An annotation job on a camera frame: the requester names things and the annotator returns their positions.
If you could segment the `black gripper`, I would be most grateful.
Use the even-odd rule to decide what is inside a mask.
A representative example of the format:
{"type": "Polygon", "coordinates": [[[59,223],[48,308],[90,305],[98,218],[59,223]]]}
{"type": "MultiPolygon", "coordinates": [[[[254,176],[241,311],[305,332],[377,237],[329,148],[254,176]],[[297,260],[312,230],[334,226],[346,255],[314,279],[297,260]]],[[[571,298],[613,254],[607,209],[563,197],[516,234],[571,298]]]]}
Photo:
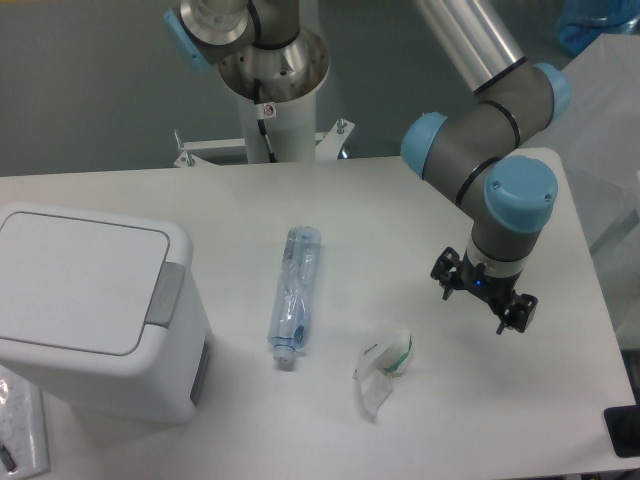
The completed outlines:
{"type": "Polygon", "coordinates": [[[535,315],[538,298],[514,293],[522,270],[522,260],[496,260],[476,248],[467,248],[461,260],[452,247],[446,247],[430,276],[443,288],[444,300],[448,300],[454,291],[467,290],[489,304],[499,318],[496,334],[501,335],[504,330],[524,333],[535,315]]]}

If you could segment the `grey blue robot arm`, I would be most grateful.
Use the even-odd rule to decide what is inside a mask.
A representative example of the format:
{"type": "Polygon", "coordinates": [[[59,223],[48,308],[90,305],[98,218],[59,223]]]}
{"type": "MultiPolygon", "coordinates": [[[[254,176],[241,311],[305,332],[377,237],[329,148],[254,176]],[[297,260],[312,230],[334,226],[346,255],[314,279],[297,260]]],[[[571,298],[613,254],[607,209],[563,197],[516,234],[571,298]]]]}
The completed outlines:
{"type": "MultiPolygon", "coordinates": [[[[472,219],[463,254],[446,249],[431,275],[445,294],[486,303],[501,329],[524,331],[536,297],[515,290],[557,197],[554,173],[518,154],[571,100],[564,74],[532,64],[486,1],[420,1],[418,12],[477,98],[464,116],[431,112],[406,132],[409,168],[472,219]]],[[[252,163],[316,160],[315,93],[327,77],[322,39],[295,1],[182,1],[163,16],[196,71],[216,69],[236,96],[252,163]]]]}

